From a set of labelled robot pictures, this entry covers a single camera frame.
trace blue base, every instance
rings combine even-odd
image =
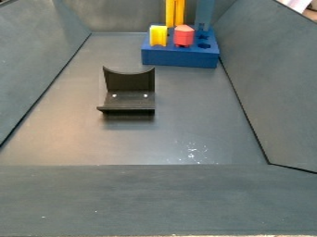
[[[215,69],[219,60],[219,48],[212,29],[196,31],[194,43],[188,48],[175,47],[174,29],[168,29],[167,46],[150,45],[150,32],[141,44],[141,63],[144,65],[180,66]]]

